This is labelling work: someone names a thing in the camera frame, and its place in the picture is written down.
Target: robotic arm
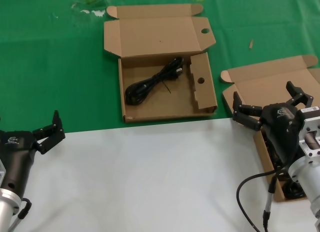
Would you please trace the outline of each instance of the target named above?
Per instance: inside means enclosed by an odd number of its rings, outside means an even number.
[[[283,169],[294,182],[301,185],[310,200],[310,208],[318,219],[315,226],[320,232],[320,108],[311,107],[313,97],[290,81],[286,89],[292,97],[290,100],[263,108],[242,104],[238,93],[234,92],[233,120],[256,131],[263,127],[266,137],[285,165]],[[305,108],[298,110],[295,106],[300,103]]]
[[[0,130],[0,232],[12,232],[31,207],[30,201],[23,196],[36,151],[44,155],[65,137],[57,110],[51,125],[33,132]],[[11,218],[19,212],[22,201],[27,202],[26,207],[10,226]]]

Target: green cloth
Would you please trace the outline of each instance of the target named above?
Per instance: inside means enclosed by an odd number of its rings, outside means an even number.
[[[217,41],[208,49],[213,119],[228,116],[221,71],[320,54],[320,0],[0,0],[0,130],[48,125],[56,109],[66,132],[142,125],[122,120],[117,57],[103,48],[111,18],[81,10],[169,3],[201,3],[209,18]]]

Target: open cardboard box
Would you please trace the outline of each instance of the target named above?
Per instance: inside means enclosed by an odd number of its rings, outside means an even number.
[[[234,92],[238,92],[242,103],[247,105],[264,107],[283,103],[291,98],[286,89],[287,82],[291,81],[294,86],[301,87],[305,93],[313,96],[313,106],[320,106],[320,69],[309,68],[317,63],[316,56],[300,55],[225,70],[221,73],[221,79],[233,85],[223,91],[223,98],[232,113]],[[254,142],[264,171],[273,170],[263,132],[256,133]],[[268,183],[271,178],[272,175],[267,177]],[[279,181],[274,199],[277,202],[286,201]]]
[[[193,17],[201,4],[109,6],[117,20],[104,23],[104,49],[120,56],[119,80],[124,121],[210,116],[217,108],[207,53],[216,43],[209,21]],[[182,75],[159,83],[139,105],[125,104],[125,90],[183,57]]]

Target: white board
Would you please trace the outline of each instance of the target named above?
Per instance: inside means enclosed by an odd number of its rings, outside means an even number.
[[[254,131],[231,119],[69,133],[37,153],[16,232],[251,232],[239,183],[262,172]],[[267,183],[240,197],[262,227]],[[307,200],[273,203],[270,232],[315,231]]]

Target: black cable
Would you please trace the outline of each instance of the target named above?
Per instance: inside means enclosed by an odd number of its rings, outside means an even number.
[[[239,184],[239,186],[238,186],[238,188],[237,188],[237,190],[236,190],[236,201],[237,201],[237,203],[238,203],[238,205],[239,205],[239,207],[240,207],[240,210],[242,211],[244,217],[248,220],[248,222],[250,223],[250,225],[254,228],[254,230],[255,230],[256,232],[260,232],[260,230],[255,226],[255,224],[254,224],[254,223],[252,222],[252,220],[249,218],[249,216],[247,215],[245,209],[243,208],[243,206],[242,206],[242,204],[241,204],[241,202],[240,202],[240,196],[239,196],[239,195],[240,195],[240,190],[241,190],[242,186],[243,186],[245,183],[247,183],[248,181],[250,181],[250,180],[253,180],[253,179],[256,179],[256,178],[259,178],[259,177],[269,176],[269,175],[272,175],[272,174],[274,174],[274,173],[276,173],[276,174],[281,173],[281,170],[282,170],[284,167],[286,167],[287,165],[289,165],[289,163],[295,158],[296,153],[297,153],[297,149],[291,154],[291,156],[288,158],[288,160],[287,160],[285,163],[283,163],[283,165],[281,166],[281,168],[279,168],[279,169],[274,169],[274,170],[269,171],[269,172],[264,172],[264,173],[259,173],[259,174],[256,174],[256,175],[252,175],[252,176],[246,178],[244,181],[242,181],[242,182]]]
[[[23,198],[22,201],[26,202],[26,204],[25,204],[25,207],[18,214],[18,218],[20,220],[23,220],[27,216],[27,214],[28,214],[28,212],[29,212],[29,210],[31,209],[31,206],[32,206],[32,203],[30,202],[29,199]]]
[[[176,80],[182,74],[183,63],[184,59],[177,57],[151,78],[130,85],[125,90],[125,103],[131,106],[139,105],[159,82]]]

